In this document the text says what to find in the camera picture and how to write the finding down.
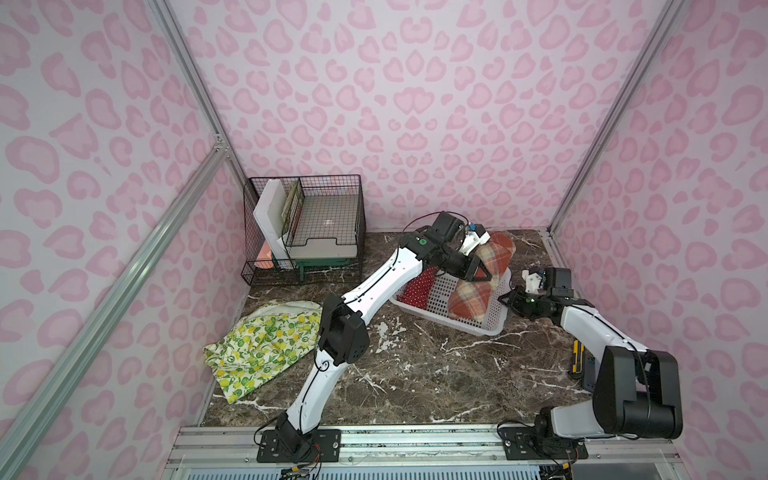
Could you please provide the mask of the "green lemon print skirt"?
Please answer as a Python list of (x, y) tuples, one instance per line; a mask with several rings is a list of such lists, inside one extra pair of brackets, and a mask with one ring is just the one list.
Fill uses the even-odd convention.
[(204, 347), (226, 401), (234, 404), (293, 366), (316, 345), (322, 307), (311, 301), (270, 301)]

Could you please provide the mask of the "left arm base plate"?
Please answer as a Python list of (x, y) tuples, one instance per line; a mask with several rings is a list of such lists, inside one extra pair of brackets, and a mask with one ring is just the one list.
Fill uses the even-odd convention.
[(258, 441), (258, 463), (334, 463), (339, 460), (342, 431), (316, 429), (294, 435), (275, 429), (264, 431)]

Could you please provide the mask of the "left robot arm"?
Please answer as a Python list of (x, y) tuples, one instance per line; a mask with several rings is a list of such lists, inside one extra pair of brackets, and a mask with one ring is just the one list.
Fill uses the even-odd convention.
[(385, 302), (429, 267), (468, 282), (490, 281), (475, 253), (490, 238), (482, 225), (442, 211), (432, 224), (403, 234), (394, 253), (360, 285), (324, 300), (312, 369), (275, 422), (279, 445), (291, 459), (304, 461), (316, 449), (312, 435), (324, 407), (347, 367), (368, 349), (368, 325)]

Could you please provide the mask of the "red polka dot skirt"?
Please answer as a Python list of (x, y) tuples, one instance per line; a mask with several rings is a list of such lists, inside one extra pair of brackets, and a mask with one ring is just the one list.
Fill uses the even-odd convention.
[(437, 272), (436, 267), (427, 268), (408, 282), (404, 290), (397, 295), (397, 300), (417, 309), (426, 310), (430, 293), (437, 279)]

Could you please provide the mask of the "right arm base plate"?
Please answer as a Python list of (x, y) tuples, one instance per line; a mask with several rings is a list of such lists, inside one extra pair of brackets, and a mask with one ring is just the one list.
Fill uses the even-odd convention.
[(497, 428), (504, 453), (510, 461), (570, 461), (589, 458), (586, 445), (577, 440), (545, 437), (535, 433), (532, 427), (523, 425)]

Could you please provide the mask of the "white plastic basket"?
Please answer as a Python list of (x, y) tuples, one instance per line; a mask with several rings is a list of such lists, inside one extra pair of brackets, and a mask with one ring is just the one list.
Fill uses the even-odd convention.
[(504, 328), (508, 308), (499, 298), (510, 292), (511, 271), (497, 281), (469, 282), (448, 274), (420, 276), (400, 288), (390, 302), (406, 313), (475, 336), (496, 336)]

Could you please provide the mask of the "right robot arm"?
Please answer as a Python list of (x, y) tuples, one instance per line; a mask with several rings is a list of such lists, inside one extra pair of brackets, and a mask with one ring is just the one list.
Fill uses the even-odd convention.
[(675, 357), (630, 338), (591, 302), (578, 298), (568, 269), (523, 275), (525, 283), (499, 302), (521, 318), (550, 320), (584, 346), (596, 365), (591, 399), (542, 409), (535, 421), (540, 434), (571, 440), (679, 438), (684, 415)]

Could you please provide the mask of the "red plaid skirt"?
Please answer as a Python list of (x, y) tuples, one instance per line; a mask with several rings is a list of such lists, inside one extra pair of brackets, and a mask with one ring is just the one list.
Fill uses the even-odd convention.
[(488, 310), (491, 296), (508, 270), (515, 252), (516, 245), (508, 232), (491, 232), (490, 240), (474, 250), (487, 272), (479, 268), (475, 277), (480, 278), (480, 281), (458, 281), (448, 300), (449, 317), (481, 322)]

